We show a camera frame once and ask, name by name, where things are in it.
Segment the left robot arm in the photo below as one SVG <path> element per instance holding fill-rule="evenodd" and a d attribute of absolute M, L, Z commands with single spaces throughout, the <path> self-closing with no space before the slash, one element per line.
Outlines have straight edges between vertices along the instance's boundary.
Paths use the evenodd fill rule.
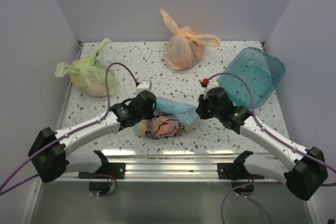
<path fill-rule="evenodd" d="M 74 152 L 102 136 L 116 134 L 153 118 L 155 107 L 156 96 L 145 90 L 85 123 L 57 132 L 47 127 L 38 133 L 28 156 L 44 183 L 74 172 L 83 178 L 109 177 L 113 174 L 112 166 L 102 151 L 93 151 L 87 157 L 76 156 Z"/>

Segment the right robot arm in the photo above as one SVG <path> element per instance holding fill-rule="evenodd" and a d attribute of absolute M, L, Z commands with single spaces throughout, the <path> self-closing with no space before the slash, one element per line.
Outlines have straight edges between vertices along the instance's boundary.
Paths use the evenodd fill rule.
<path fill-rule="evenodd" d="M 247 108 L 233 105 L 223 88 L 210 88 L 201 94 L 196 113 L 202 120 L 219 120 L 226 129 L 254 141 L 274 156 L 266 158 L 243 151 L 232 163 L 217 165 L 220 179 L 273 179 L 307 201 L 328 178 L 322 150 L 299 145 L 259 122 Z"/>

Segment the blue plastic bag with fruit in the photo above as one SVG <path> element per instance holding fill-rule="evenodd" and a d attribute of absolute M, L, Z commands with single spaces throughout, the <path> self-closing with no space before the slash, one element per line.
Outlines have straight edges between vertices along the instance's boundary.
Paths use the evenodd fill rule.
<path fill-rule="evenodd" d="M 151 139 L 181 137 L 199 123 L 196 106 L 166 98 L 156 99 L 154 118 L 142 120 L 133 127 L 136 136 Z"/>

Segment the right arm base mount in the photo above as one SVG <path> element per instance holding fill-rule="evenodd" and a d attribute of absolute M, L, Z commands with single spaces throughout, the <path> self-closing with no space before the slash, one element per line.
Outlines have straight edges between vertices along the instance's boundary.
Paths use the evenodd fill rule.
<path fill-rule="evenodd" d="M 253 155 L 251 151 L 244 151 L 231 163 L 218 163 L 217 173 L 219 179 L 242 180 L 242 179 L 264 179 L 264 176 L 251 174 L 244 167 L 246 159 Z"/>

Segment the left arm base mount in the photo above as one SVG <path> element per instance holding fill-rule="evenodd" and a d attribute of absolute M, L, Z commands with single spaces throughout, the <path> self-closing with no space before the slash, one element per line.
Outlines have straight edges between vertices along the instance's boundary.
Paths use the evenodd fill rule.
<path fill-rule="evenodd" d="M 112 177 L 115 179 L 124 179 L 126 164 L 125 163 L 112 163 L 109 162 L 107 157 L 102 151 L 93 151 L 95 156 L 100 159 L 99 167 L 94 172 L 79 172 L 80 179 L 98 179 Z"/>

